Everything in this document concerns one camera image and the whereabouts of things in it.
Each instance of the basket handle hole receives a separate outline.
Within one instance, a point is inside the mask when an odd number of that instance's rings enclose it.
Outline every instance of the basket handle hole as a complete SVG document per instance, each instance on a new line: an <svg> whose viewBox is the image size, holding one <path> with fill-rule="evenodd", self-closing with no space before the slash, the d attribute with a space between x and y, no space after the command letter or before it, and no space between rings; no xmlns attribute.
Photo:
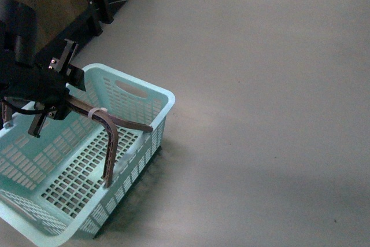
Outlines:
<svg viewBox="0 0 370 247"><path fill-rule="evenodd" d="M147 92L145 92L145 91L143 91L143 90L141 90L139 88L136 88L134 86L131 86L131 85L127 84L127 83L123 83L123 82L121 82L119 80L116 80L115 81L115 85L118 88L120 88L120 89L122 89L122 90L124 90L124 91L126 91L126 92L128 92L128 93L130 93L132 95L135 95L135 96L137 96L139 98L147 98L148 97L148 93Z"/></svg>

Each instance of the floor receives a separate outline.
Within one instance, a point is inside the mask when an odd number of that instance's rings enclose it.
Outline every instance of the floor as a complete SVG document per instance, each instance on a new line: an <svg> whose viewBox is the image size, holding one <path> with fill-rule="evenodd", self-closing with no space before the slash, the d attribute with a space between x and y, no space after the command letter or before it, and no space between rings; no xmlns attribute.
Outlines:
<svg viewBox="0 0 370 247"><path fill-rule="evenodd" d="M370 0L131 0L76 57L172 91L162 151L72 246L370 246ZM33 246L0 222L3 247Z"/></svg>

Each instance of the light blue basket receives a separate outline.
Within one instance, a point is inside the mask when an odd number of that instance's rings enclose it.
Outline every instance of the light blue basket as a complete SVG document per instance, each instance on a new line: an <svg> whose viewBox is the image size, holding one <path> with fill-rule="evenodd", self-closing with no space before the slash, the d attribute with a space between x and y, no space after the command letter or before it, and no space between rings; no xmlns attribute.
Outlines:
<svg viewBox="0 0 370 247"><path fill-rule="evenodd" d="M113 183L105 188L102 126L72 112L47 119L38 139L27 134L32 116L13 116L14 126L0 130L0 217L40 247L94 237L160 146L175 103L170 91L107 66L84 71L86 92L70 87L72 95L154 130L119 127Z"/></svg>

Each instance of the black cable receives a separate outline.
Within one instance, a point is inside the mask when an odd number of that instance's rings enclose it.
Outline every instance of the black cable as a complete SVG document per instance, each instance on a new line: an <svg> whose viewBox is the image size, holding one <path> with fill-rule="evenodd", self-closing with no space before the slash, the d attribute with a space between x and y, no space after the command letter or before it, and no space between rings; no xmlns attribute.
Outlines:
<svg viewBox="0 0 370 247"><path fill-rule="evenodd" d="M25 115L37 115L37 114L47 114L52 111L56 111L56 108L53 109L41 109L41 110L25 110L19 107L16 107L15 105L11 104L9 101L6 101L5 99L0 100L0 102L4 102L7 106L12 108L15 112L25 114Z"/></svg>

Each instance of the robotic arm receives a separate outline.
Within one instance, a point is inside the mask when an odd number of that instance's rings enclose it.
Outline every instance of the robotic arm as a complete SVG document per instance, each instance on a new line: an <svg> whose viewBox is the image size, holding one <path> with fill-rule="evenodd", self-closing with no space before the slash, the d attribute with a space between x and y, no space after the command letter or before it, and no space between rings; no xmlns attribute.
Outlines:
<svg viewBox="0 0 370 247"><path fill-rule="evenodd" d="M94 111L89 117L104 126L109 138L103 171L105 186L109 187L118 143L116 125L146 132L153 128L97 111L69 95L67 83L86 90L83 70L70 64L78 44L66 40L61 58L53 58L49 67L44 69L35 63L36 32L33 9L13 0L0 0L0 101L3 103L3 118L11 117L11 109L35 115L28 133L38 138L46 117L64 120L71 111L86 117ZM35 110L15 107L9 99L34 101Z"/></svg>

